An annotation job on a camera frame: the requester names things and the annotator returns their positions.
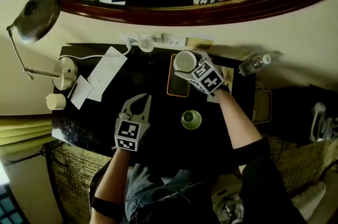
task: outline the desk lamp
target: desk lamp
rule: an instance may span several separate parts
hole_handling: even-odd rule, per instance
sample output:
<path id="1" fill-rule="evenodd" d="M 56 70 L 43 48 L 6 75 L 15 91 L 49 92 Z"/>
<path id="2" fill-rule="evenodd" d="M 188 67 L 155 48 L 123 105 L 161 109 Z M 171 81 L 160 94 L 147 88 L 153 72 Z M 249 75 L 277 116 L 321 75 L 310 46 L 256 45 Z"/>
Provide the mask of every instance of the desk lamp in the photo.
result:
<path id="1" fill-rule="evenodd" d="M 76 82 L 77 65 L 70 58 L 60 59 L 53 72 L 25 67 L 14 44 L 12 30 L 15 28 L 22 42 L 35 43 L 43 38 L 53 28 L 60 14 L 60 0 L 29 0 L 13 24 L 7 27 L 7 34 L 11 40 L 16 56 L 25 73 L 30 79 L 33 75 L 53 79 L 59 90 L 67 90 Z"/>

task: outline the window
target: window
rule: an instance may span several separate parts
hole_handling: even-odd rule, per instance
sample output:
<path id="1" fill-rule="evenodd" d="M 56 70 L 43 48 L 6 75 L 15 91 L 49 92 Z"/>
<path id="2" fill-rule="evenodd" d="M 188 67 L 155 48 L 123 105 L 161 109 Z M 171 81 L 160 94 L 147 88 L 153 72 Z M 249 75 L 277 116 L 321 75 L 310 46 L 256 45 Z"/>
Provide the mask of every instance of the window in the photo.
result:
<path id="1" fill-rule="evenodd" d="M 0 186 L 0 224 L 28 223 L 9 185 Z"/>

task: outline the black strap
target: black strap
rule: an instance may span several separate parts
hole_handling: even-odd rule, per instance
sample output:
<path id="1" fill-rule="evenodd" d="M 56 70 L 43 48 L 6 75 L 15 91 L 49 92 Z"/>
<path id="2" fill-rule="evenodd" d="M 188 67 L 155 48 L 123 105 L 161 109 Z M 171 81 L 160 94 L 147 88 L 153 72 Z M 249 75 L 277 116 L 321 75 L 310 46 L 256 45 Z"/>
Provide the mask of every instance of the black strap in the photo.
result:
<path id="1" fill-rule="evenodd" d="M 236 159 L 239 166 L 248 164 L 257 156 L 270 158 L 270 145 L 266 137 L 234 150 L 234 159 Z"/>
<path id="2" fill-rule="evenodd" d="M 117 220 L 119 223 L 122 221 L 125 213 L 124 206 L 122 204 L 105 201 L 97 197 L 93 198 L 90 206 L 104 216 Z"/>

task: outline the white cable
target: white cable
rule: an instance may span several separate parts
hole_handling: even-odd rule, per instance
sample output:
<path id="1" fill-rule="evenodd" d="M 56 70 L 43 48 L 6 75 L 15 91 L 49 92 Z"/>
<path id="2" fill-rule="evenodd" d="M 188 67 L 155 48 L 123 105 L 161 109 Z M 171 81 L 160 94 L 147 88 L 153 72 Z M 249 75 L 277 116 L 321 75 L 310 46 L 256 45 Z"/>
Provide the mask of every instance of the white cable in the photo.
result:
<path id="1" fill-rule="evenodd" d="M 124 55 L 127 55 L 129 53 L 129 51 L 132 49 L 132 47 L 130 46 L 127 46 L 128 47 L 128 50 L 121 54 L 122 56 Z M 62 56 L 59 56 L 59 60 L 62 59 L 62 58 L 73 58 L 73 59 L 78 59 L 78 60 L 87 60 L 87 59 L 91 59 L 91 58 L 102 58 L 104 55 L 91 55 L 91 56 L 87 56 L 87 57 L 76 57 L 76 56 L 73 56 L 73 55 L 62 55 Z"/>
<path id="2" fill-rule="evenodd" d="M 62 56 L 59 56 L 59 59 L 62 59 L 62 58 L 73 58 L 73 59 L 78 59 L 78 60 L 86 60 L 86 59 L 91 59 L 91 58 L 102 58 L 103 56 L 104 55 L 91 55 L 91 56 L 79 58 L 79 57 L 72 56 L 72 55 L 62 55 Z"/>

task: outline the lamp base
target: lamp base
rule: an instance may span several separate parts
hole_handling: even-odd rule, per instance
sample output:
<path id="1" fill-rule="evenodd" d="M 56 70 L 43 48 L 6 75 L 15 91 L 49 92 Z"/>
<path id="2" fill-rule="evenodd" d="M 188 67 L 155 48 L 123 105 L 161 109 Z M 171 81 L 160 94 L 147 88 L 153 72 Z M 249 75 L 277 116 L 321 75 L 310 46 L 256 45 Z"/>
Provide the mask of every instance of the lamp base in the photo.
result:
<path id="1" fill-rule="evenodd" d="M 60 75 L 60 78 L 53 79 L 55 87 L 64 91 L 74 86 L 78 78 L 78 67 L 72 59 L 65 57 L 57 62 L 54 73 Z"/>

